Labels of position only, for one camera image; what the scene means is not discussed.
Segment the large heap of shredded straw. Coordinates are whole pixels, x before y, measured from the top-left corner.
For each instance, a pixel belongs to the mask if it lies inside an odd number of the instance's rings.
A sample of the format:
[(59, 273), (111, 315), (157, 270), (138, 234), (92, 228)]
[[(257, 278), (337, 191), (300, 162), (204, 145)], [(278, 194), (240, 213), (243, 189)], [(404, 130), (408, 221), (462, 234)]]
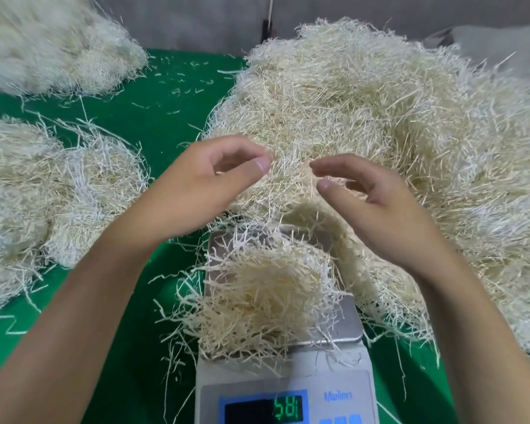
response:
[(244, 133), (276, 156), (232, 211), (332, 232), (370, 319), (434, 341), (414, 280), (374, 255), (315, 189), (308, 162), (353, 153), (396, 170), (468, 259), (530, 354), (530, 86), (356, 20), (254, 48), (201, 139)]

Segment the whiter weighed straw bundle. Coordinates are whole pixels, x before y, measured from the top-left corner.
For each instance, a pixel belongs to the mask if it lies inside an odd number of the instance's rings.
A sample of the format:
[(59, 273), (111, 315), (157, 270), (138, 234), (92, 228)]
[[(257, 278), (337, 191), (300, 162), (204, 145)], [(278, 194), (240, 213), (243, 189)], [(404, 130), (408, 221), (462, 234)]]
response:
[(45, 255), (72, 269), (100, 234), (148, 187), (150, 169), (135, 146), (91, 122), (57, 125), (76, 136), (57, 164), (68, 187), (64, 201), (51, 218)]

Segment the person's right hand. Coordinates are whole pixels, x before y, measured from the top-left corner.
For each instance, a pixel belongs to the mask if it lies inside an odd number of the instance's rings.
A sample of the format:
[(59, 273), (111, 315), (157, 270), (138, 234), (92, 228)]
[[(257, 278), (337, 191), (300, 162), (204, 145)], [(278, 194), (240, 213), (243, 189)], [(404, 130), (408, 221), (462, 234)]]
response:
[(455, 251), (399, 174), (353, 154), (326, 156), (310, 162), (312, 173), (329, 178), (365, 201), (363, 236), (371, 251), (414, 275), (428, 275)]

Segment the white digital kitchen scale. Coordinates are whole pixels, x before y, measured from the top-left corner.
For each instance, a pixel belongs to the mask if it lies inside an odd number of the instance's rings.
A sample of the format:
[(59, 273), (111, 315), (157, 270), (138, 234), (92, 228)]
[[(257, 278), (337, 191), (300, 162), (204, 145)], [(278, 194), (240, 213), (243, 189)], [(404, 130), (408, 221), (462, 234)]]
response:
[[(331, 256), (327, 233), (290, 225), (279, 231), (307, 232)], [(261, 365), (253, 359), (206, 360), (198, 353), (195, 424), (380, 424), (374, 370), (351, 294), (342, 316), (336, 348), (300, 346), (285, 360)]]

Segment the person's left hand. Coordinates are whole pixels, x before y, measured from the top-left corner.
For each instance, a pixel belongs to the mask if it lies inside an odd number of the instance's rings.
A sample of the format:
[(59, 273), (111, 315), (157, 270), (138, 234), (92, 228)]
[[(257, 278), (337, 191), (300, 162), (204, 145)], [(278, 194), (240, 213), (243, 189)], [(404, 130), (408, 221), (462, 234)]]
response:
[(249, 159), (262, 155), (274, 157), (269, 149), (245, 135), (194, 142), (112, 223), (110, 230), (119, 242), (137, 247), (157, 246), (192, 233), (237, 199), (226, 207), (212, 199), (214, 166), (228, 156)]

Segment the small straw bundle on scale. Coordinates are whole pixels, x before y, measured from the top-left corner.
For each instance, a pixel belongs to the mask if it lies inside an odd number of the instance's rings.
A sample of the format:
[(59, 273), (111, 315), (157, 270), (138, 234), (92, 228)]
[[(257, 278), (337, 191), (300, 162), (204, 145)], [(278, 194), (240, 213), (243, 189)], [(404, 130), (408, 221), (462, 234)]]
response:
[(206, 360), (241, 358), (261, 365), (290, 349), (336, 348), (336, 324), (350, 294), (333, 258), (307, 232), (215, 231), (207, 249), (176, 285), (176, 302), (161, 309), (170, 322), (170, 363), (178, 354)]

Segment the grey sack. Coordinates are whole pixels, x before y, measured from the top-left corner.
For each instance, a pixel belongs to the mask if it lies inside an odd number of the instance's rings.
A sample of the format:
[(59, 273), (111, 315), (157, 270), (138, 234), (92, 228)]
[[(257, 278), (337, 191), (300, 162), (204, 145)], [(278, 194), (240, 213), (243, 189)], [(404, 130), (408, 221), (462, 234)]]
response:
[(530, 82), (530, 25), (455, 26), (429, 35), (422, 43), (428, 49), (457, 46), (459, 56), (474, 66), (497, 68), (499, 73)]

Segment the person's left forearm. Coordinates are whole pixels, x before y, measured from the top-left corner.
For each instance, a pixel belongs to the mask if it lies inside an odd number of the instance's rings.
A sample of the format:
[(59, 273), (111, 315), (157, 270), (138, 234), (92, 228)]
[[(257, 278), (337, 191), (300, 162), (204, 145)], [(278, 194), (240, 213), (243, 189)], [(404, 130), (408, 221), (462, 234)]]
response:
[(121, 216), (0, 368), (0, 424), (80, 424), (142, 269), (162, 238)]

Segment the long heap of straw bundles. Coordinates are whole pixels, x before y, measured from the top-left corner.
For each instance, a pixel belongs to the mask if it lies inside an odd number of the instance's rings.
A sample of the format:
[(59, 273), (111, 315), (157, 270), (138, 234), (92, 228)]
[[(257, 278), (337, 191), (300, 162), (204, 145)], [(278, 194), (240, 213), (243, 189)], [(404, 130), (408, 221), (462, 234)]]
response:
[(0, 92), (102, 94), (148, 54), (95, 0), (0, 0)]

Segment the person's right forearm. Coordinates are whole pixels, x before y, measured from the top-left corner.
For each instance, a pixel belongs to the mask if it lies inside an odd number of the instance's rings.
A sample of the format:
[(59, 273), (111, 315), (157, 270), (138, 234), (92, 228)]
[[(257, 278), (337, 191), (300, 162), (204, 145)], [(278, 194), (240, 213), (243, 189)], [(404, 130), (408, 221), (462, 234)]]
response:
[(530, 424), (530, 358), (456, 252), (410, 270), (428, 308), (462, 424)]

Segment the pale weighed straw bundle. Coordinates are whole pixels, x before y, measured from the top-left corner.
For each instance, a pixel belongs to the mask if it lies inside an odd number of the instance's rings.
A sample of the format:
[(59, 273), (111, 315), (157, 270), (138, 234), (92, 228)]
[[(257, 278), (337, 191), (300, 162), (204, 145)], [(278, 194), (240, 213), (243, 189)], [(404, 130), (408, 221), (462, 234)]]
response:
[(43, 125), (0, 119), (0, 309), (44, 266), (52, 219), (72, 194), (60, 168), (65, 156)]

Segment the green table cover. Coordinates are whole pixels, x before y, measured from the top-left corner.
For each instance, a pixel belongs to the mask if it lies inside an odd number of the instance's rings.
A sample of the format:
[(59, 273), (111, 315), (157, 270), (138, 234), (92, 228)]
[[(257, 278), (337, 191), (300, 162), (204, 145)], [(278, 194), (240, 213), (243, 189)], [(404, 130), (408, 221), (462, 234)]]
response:
[[(149, 51), (144, 77), (102, 97), (21, 98), (0, 94), (3, 116), (34, 122), (67, 123), (90, 120), (136, 148), (159, 176), (185, 146), (204, 129), (213, 107), (230, 90), (244, 61), (227, 55)], [(171, 372), (172, 321), (162, 321), (161, 310), (176, 304), (173, 277), (196, 261), (203, 232), (167, 242), (152, 256), (142, 273), (113, 342), (98, 387), (83, 424), (193, 424), (196, 370), (192, 358)], [(0, 366), (21, 336), (44, 310), (67, 272), (49, 269), (42, 280), (11, 301), (0, 312)], [(437, 367), (434, 349), (382, 337), (368, 352), (373, 359), (376, 398), (381, 424), (457, 424), (444, 367)]]

